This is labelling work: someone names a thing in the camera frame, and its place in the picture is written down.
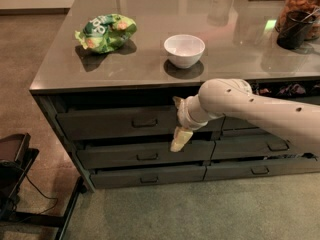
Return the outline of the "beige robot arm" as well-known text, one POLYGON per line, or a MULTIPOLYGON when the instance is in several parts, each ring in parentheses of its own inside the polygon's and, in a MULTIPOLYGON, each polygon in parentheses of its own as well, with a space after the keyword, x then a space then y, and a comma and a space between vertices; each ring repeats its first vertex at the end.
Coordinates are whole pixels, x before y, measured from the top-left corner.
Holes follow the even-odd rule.
POLYGON ((178 152, 193 132, 223 116, 245 120, 293 146, 320 152, 320 106, 255 95, 242 79, 211 79, 198 94, 174 99, 179 125, 170 150, 178 152))

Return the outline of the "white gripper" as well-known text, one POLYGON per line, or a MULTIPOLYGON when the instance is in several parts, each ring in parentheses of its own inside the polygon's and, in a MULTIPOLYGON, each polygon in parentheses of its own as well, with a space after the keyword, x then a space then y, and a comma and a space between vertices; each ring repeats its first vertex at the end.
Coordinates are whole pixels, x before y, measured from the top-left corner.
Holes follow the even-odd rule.
POLYGON ((179 152, 191 139, 193 136, 193 131, 206 126, 207 123, 199 123, 191 118, 187 109, 187 101, 185 99, 174 96, 173 102, 177 108, 177 118, 182 127, 176 127, 170 146, 170 151, 179 152))

